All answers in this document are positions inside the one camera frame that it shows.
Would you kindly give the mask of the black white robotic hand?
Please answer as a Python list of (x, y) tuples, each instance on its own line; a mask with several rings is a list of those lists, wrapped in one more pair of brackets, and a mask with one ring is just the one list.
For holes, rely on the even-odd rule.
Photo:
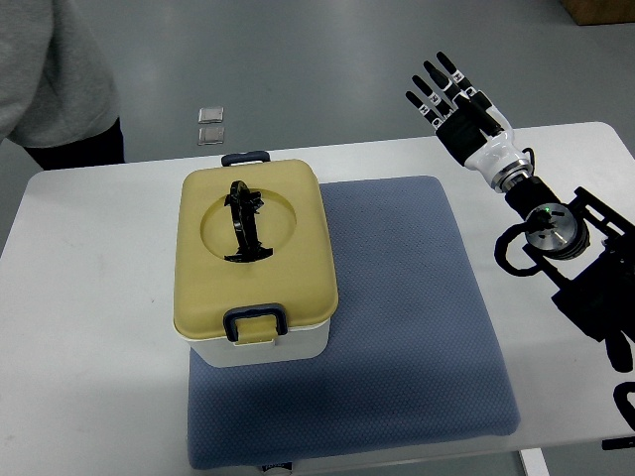
[(419, 91), (407, 91), (405, 96), (433, 127), (451, 157), (480, 173), (500, 193), (531, 177), (533, 152), (515, 145), (507, 118), (445, 53), (438, 52), (436, 58), (439, 65), (424, 62), (432, 84), (415, 74), (412, 82)]

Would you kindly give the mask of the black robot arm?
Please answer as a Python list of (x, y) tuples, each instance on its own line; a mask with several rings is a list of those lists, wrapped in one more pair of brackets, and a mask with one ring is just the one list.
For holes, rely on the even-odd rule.
[[(503, 189), (522, 218), (496, 240), (498, 266), (516, 277), (545, 274), (558, 288), (557, 309), (586, 336), (605, 346), (612, 368), (634, 371), (634, 225), (595, 195), (578, 187), (561, 202), (537, 177)], [(579, 257), (590, 246), (589, 226), (603, 235), (603, 250), (576, 277), (556, 261)]]

